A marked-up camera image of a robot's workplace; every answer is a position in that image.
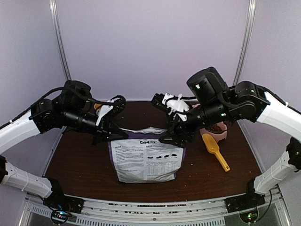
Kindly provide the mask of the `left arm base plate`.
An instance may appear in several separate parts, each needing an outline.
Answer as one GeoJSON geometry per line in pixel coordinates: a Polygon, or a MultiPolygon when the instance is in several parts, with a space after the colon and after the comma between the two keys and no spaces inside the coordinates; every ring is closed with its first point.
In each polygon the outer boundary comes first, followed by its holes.
{"type": "Polygon", "coordinates": [[[51,210],[63,210],[67,213],[80,214],[84,200],[66,195],[50,195],[48,198],[42,198],[43,204],[51,210]]]}

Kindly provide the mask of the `yellow plastic scoop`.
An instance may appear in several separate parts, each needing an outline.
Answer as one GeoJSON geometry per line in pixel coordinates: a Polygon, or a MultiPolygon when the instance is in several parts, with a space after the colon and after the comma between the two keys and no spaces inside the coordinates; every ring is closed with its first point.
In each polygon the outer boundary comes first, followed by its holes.
{"type": "Polygon", "coordinates": [[[203,134],[202,139],[204,141],[207,151],[216,157],[216,159],[218,160],[218,162],[220,163],[220,165],[222,166],[224,171],[225,172],[230,171],[230,167],[227,164],[227,162],[225,161],[222,154],[220,153],[220,148],[219,148],[216,140],[214,139],[214,137],[211,136],[210,134],[203,134]]]}

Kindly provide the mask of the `purple pet food bag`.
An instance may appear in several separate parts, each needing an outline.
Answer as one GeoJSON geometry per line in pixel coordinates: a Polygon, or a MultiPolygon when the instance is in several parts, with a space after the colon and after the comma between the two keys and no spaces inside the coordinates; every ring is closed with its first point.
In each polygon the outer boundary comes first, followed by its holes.
{"type": "Polygon", "coordinates": [[[128,139],[108,142],[110,160],[119,182],[163,183],[176,179],[185,148],[159,142],[164,129],[124,129],[128,139]]]}

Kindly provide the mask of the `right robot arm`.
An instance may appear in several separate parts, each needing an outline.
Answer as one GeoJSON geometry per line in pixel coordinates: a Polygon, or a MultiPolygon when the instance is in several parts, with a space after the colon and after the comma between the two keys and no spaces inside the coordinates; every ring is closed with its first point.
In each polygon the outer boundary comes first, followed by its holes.
{"type": "Polygon", "coordinates": [[[184,148],[199,129],[243,119],[270,125],[291,137],[282,156],[251,182],[251,190],[241,197],[244,207],[252,207],[259,195],[301,168],[301,114],[287,102],[250,81],[229,87],[214,67],[197,72],[187,85],[199,102],[196,107],[189,105],[186,97],[168,93],[155,94],[151,101],[168,115],[168,129],[159,138],[161,143],[184,148]]]}

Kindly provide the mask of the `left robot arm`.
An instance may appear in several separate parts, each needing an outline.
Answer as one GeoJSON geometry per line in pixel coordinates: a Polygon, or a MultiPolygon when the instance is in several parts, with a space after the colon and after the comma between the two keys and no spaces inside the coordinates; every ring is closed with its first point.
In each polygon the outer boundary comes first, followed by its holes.
{"type": "MultiPolygon", "coordinates": [[[[0,152],[4,153],[28,138],[63,127],[91,134],[93,145],[127,139],[127,133],[113,121],[125,109],[125,98],[117,95],[106,102],[98,101],[90,90],[89,85],[72,80],[66,81],[63,87],[50,90],[0,127],[0,152]]],[[[57,180],[21,170],[4,156],[0,158],[0,183],[49,199],[57,209],[68,204],[57,180]]]]}

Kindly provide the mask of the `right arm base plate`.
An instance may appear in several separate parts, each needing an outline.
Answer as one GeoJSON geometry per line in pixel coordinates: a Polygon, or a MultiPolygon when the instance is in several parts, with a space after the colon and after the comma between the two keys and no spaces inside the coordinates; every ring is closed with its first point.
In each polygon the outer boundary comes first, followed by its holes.
{"type": "Polygon", "coordinates": [[[224,201],[228,213],[232,213],[255,208],[259,205],[265,204],[265,196],[256,193],[246,193],[243,195],[226,198],[224,201]]]}

